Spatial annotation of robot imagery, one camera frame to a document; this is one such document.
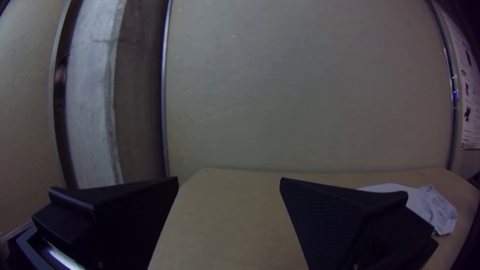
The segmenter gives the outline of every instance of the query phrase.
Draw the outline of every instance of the white cloth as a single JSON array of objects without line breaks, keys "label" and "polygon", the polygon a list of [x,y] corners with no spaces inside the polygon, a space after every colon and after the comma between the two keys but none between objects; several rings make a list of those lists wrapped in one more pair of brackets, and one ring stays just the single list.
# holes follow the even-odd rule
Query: white cloth
[{"label": "white cloth", "polygon": [[435,227],[438,235],[447,235],[454,231],[458,218],[457,210],[431,184],[413,188],[386,183],[362,187],[359,190],[381,193],[406,191],[408,193],[406,207]]}]

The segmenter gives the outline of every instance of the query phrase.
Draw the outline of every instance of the poster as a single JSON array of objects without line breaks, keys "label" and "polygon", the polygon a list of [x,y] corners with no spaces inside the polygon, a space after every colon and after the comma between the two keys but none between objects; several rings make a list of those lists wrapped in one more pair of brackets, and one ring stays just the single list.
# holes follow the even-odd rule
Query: poster
[{"label": "poster", "polygon": [[446,27],[450,32],[452,49],[457,63],[457,90],[461,108],[462,149],[480,148],[480,72],[469,42],[448,15],[442,12]]}]

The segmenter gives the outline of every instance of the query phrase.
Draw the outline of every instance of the textured black surface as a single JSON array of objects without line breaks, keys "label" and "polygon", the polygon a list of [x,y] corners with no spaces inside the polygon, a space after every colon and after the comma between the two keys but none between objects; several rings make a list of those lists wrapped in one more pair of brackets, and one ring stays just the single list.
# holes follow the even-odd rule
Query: textured black surface
[{"label": "textured black surface", "polygon": [[404,191],[282,178],[280,193],[310,270],[415,269],[435,251],[434,228],[405,207]]},{"label": "textured black surface", "polygon": [[283,178],[280,192],[308,267],[338,269],[362,224],[362,208],[301,181]]}]

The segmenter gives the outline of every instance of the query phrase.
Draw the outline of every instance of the beige wall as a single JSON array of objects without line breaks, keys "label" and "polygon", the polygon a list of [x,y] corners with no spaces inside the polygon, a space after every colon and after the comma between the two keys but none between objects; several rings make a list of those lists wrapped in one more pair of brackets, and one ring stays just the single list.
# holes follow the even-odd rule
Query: beige wall
[{"label": "beige wall", "polygon": [[12,0],[0,16],[0,238],[62,185],[51,150],[48,81],[64,0]]},{"label": "beige wall", "polygon": [[170,174],[444,167],[451,90],[423,0],[173,1]]}]

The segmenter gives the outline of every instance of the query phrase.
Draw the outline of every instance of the wooden table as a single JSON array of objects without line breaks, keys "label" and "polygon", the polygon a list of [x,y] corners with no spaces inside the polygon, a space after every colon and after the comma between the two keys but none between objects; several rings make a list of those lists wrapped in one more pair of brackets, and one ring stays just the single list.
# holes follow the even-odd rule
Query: wooden table
[{"label": "wooden table", "polygon": [[281,173],[206,168],[181,186],[150,262],[151,270],[307,270],[279,192],[281,177],[357,189],[433,184],[458,212],[455,231],[426,270],[450,269],[467,238],[480,191],[443,168],[361,174]]}]

